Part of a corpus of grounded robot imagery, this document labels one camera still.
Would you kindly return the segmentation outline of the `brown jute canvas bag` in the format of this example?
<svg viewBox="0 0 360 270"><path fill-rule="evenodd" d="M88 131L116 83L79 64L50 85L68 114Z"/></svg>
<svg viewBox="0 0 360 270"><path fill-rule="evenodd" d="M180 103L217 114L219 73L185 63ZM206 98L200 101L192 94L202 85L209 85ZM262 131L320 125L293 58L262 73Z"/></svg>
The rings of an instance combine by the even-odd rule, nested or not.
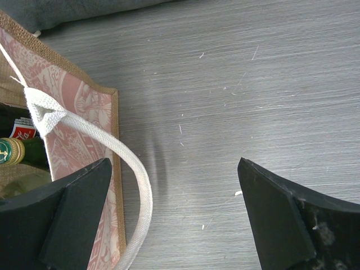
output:
<svg viewBox="0 0 360 270"><path fill-rule="evenodd" d="M118 92L95 83L82 69L1 13L1 52L25 89L27 106L44 137L53 179L100 159L112 162L110 189L101 207L88 269L128 269L149 230L152 190L138 157L118 140ZM133 170L139 190L136 229L124 239L120 162Z"/></svg>

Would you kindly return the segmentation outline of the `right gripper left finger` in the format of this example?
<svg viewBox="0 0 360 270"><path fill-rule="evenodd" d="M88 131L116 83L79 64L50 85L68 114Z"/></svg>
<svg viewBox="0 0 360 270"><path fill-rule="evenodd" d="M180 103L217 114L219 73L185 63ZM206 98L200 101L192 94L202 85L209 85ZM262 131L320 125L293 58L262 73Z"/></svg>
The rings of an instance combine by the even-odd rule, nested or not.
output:
<svg viewBox="0 0 360 270"><path fill-rule="evenodd" d="M104 158L1 200L1 269L87 269L111 176Z"/></svg>

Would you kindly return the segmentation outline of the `green glass bottle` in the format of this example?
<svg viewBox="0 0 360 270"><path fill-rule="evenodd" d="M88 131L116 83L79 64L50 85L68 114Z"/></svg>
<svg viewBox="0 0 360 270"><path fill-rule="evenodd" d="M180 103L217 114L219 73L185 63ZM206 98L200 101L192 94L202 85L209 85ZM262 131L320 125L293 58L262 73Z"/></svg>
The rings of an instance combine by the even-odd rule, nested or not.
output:
<svg viewBox="0 0 360 270"><path fill-rule="evenodd" d="M38 137L24 140L1 138L1 165L16 164L49 171L44 141Z"/></svg>

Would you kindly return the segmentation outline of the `clear soda bottle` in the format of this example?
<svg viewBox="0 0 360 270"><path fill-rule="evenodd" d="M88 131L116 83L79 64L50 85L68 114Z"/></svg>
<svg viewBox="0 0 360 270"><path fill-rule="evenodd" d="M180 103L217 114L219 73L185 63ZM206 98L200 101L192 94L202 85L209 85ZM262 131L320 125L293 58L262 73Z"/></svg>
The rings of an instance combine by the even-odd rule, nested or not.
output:
<svg viewBox="0 0 360 270"><path fill-rule="evenodd" d="M41 171L15 178L1 189L1 200L29 192L52 182L50 172Z"/></svg>

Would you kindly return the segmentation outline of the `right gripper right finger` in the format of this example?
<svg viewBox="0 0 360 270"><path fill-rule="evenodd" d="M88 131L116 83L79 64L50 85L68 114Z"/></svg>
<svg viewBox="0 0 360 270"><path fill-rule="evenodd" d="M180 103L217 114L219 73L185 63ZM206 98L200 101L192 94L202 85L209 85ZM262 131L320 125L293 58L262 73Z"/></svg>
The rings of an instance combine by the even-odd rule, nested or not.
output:
<svg viewBox="0 0 360 270"><path fill-rule="evenodd" d="M237 171L262 269L359 269L359 204L248 159Z"/></svg>

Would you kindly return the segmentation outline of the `coca-cola glass bottle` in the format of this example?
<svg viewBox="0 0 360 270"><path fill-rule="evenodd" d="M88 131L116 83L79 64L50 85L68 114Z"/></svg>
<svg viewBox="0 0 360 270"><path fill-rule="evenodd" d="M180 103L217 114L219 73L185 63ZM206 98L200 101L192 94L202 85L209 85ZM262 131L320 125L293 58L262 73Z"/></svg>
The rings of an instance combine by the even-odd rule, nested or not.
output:
<svg viewBox="0 0 360 270"><path fill-rule="evenodd" d="M28 140L38 136L30 112L22 106L1 102L1 138Z"/></svg>

